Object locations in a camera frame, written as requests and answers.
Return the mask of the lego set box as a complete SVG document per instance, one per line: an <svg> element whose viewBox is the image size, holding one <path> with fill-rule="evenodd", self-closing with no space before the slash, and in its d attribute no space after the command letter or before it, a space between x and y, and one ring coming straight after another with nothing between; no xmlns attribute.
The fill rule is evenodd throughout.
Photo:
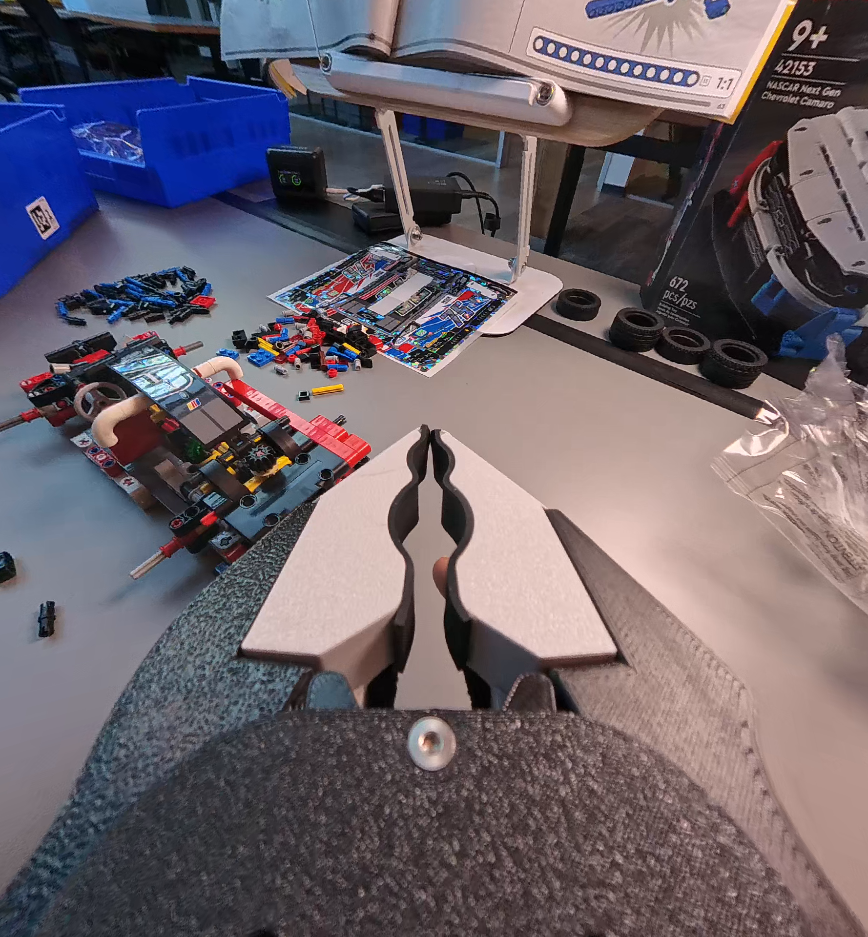
<svg viewBox="0 0 868 937"><path fill-rule="evenodd" d="M868 2L797 2L640 294L666 324L759 347L795 387L835 335L868 382Z"/></svg>

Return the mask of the pile of mixed lego pieces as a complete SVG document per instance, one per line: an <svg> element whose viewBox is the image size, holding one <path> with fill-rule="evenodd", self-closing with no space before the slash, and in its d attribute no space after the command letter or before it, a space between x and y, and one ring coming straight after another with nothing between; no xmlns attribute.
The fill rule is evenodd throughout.
<svg viewBox="0 0 868 937"><path fill-rule="evenodd" d="M256 330L234 330L225 351L244 355L253 367L272 367L276 374L309 368L328 378L371 369L381 353L381 337L365 326L340 317L316 314L283 316Z"/></svg>

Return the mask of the white desk stand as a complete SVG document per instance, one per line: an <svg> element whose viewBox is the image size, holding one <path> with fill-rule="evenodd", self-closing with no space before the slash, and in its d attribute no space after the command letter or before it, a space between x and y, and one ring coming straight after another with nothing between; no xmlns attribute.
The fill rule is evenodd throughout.
<svg viewBox="0 0 868 937"><path fill-rule="evenodd" d="M511 334L562 289L556 276L528 266L538 141L610 145L635 135L661 114L659 108L567 93L548 78L458 74L346 53L323 53L302 62L276 59L269 73L296 91L374 109L404 229L396 242L431 261L504 283L515 292L482 328L484 335ZM514 256L495 256L423 233L415 219L395 119L398 112L486 127L522 139Z"/></svg>

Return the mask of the blue storage bin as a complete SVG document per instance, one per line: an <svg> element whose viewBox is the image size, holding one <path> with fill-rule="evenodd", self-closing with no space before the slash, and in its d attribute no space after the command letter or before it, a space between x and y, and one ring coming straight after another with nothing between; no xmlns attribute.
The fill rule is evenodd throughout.
<svg viewBox="0 0 868 937"><path fill-rule="evenodd" d="M175 208L268 175L266 151L289 143L289 105L263 86L189 77L21 88L23 103L70 127L117 123L141 137L140 163L81 153L93 189Z"/></svg>
<svg viewBox="0 0 868 937"><path fill-rule="evenodd" d="M0 299L98 211L65 118L0 102Z"/></svg>

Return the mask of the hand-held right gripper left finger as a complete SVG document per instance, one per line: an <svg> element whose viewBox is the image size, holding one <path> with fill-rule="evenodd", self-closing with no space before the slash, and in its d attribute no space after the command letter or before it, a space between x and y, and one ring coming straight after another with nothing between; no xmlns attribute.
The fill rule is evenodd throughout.
<svg viewBox="0 0 868 937"><path fill-rule="evenodd" d="M247 658L341 674L393 708L415 627L405 540L419 519L430 430L419 427L318 498L241 642Z"/></svg>

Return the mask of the black power bank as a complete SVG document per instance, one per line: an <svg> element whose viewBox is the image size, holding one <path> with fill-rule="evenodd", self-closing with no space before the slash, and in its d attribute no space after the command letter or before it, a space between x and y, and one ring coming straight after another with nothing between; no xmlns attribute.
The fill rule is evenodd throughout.
<svg viewBox="0 0 868 937"><path fill-rule="evenodd" d="M265 153L269 180L278 202L323 202L327 174L322 147L270 147Z"/></svg>

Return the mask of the small black charger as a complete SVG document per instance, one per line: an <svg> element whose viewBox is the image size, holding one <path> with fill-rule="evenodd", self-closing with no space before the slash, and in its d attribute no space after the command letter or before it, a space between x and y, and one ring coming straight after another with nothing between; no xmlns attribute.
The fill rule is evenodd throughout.
<svg viewBox="0 0 868 937"><path fill-rule="evenodd" d="M396 235L403 232L399 213L388 210L385 204L367 201L352 203L351 216L355 227L367 235Z"/></svg>

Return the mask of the small clear plastic bag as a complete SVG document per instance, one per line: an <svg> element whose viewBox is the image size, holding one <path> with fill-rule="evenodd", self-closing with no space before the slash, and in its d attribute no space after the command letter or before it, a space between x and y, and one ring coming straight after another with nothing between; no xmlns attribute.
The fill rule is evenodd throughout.
<svg viewBox="0 0 868 937"><path fill-rule="evenodd" d="M77 149L84 154L120 160L137 167L145 164L143 139L136 126L98 121L77 123L70 132Z"/></svg>

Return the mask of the lego instruction booklet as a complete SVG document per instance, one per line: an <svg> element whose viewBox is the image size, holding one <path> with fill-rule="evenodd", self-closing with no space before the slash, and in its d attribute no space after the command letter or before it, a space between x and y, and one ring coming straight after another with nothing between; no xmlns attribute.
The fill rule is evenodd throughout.
<svg viewBox="0 0 868 937"><path fill-rule="evenodd" d="M225 57L346 53L567 93L734 118L796 3L226 1Z"/></svg>

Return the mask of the crumpled clear plastic bags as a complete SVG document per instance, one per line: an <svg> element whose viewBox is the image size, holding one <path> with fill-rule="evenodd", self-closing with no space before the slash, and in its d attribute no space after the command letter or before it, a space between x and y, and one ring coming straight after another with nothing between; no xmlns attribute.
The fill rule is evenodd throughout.
<svg viewBox="0 0 868 937"><path fill-rule="evenodd" d="M712 468L868 615L868 381L851 379L842 338Z"/></svg>

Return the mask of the pile of black blue pins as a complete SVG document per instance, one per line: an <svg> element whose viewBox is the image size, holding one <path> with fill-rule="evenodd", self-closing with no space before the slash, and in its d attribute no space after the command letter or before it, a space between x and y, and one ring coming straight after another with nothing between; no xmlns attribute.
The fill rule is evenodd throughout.
<svg viewBox="0 0 868 937"><path fill-rule="evenodd" d="M214 296L208 279L191 267L175 266L94 284L57 298L54 309L63 322L74 327L87 325L88 318L100 318L108 324L178 325L211 313L214 306L203 309L189 305L197 295Z"/></svg>

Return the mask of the holographic sticker sheet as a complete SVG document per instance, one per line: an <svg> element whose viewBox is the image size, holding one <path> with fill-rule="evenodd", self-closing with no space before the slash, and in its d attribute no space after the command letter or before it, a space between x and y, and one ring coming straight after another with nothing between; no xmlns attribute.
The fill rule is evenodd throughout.
<svg viewBox="0 0 868 937"><path fill-rule="evenodd" d="M339 359L380 355L432 376L470 345L517 292L485 276L375 244L270 294L323 335Z"/></svg>

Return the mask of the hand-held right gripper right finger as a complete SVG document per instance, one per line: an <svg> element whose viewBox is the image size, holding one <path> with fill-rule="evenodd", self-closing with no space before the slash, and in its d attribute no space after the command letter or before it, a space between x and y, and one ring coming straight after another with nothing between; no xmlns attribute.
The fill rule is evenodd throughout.
<svg viewBox="0 0 868 937"><path fill-rule="evenodd" d="M500 706L528 674L619 658L558 514L442 429L431 434L440 522L454 545L444 636L474 709Z"/></svg>

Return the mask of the lego car chassis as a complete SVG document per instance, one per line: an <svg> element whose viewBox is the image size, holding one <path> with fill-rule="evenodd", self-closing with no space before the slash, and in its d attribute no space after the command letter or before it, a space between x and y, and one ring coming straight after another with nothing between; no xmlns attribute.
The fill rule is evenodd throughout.
<svg viewBox="0 0 868 937"><path fill-rule="evenodd" d="M154 331L73 341L21 382L29 409L0 423L0 433L84 423L73 444L143 509L170 512L168 542L135 580L181 551L232 564L370 459L344 416L298 416L247 384L224 350L185 365L202 345L173 347Z"/></svg>

